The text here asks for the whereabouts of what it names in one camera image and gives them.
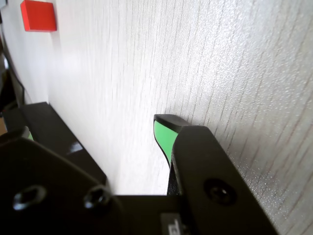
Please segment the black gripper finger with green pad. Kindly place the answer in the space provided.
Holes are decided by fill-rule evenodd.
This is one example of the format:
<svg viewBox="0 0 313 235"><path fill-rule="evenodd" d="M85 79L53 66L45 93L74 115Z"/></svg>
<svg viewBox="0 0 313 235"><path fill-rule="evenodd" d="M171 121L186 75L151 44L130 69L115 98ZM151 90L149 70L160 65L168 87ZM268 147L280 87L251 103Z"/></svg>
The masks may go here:
<svg viewBox="0 0 313 235"><path fill-rule="evenodd" d="M3 235L120 235L122 213L106 188L23 131L0 138Z"/></svg>
<svg viewBox="0 0 313 235"><path fill-rule="evenodd" d="M154 137L170 168L167 193L182 198L190 234L277 233L208 127L156 114Z"/></svg>

